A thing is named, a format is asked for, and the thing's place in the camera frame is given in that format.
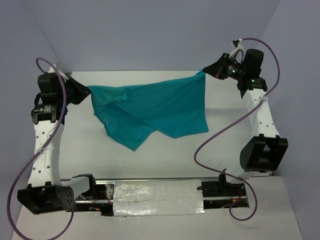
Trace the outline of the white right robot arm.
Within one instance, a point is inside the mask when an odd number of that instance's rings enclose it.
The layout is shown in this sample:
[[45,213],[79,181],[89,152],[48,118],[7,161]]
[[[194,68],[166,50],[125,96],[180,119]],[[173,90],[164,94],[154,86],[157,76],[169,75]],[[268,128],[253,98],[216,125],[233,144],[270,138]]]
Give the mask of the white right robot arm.
[[228,196],[235,186],[259,174],[278,169],[289,146],[280,136],[274,124],[266,96],[268,87],[260,77],[264,53],[248,49],[241,63],[234,54],[223,53],[219,60],[203,69],[203,72],[219,80],[232,78],[249,115],[252,138],[239,154],[239,165],[225,169],[218,177],[217,190]]

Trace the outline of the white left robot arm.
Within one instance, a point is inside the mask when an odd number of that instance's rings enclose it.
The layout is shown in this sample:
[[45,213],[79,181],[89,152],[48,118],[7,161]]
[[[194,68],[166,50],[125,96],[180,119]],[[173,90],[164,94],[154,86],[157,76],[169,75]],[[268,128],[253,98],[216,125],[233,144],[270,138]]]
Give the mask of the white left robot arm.
[[54,72],[37,79],[40,92],[31,111],[36,158],[27,187],[17,192],[18,201],[34,215],[71,211],[78,197],[93,199],[98,194],[96,180],[90,173],[74,176],[67,183],[60,178],[60,144],[67,114],[63,106],[78,105],[91,93],[69,75],[62,79],[64,85]]

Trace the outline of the teal t shirt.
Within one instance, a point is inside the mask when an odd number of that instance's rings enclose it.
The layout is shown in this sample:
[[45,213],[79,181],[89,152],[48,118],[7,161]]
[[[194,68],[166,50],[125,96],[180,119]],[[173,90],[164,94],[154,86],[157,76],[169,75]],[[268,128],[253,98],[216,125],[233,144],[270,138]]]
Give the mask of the teal t shirt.
[[207,133],[206,74],[127,86],[91,85],[94,116],[115,142],[136,151],[153,132],[170,138]]

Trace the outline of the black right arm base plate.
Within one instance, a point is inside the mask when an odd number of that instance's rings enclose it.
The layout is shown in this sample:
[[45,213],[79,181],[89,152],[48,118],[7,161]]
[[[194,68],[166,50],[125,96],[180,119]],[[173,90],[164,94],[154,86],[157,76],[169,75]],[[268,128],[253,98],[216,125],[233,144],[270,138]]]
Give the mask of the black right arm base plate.
[[198,191],[202,191],[204,198],[233,198],[245,197],[246,189],[243,183],[230,184],[221,183],[219,181],[202,181],[201,185],[196,188]]

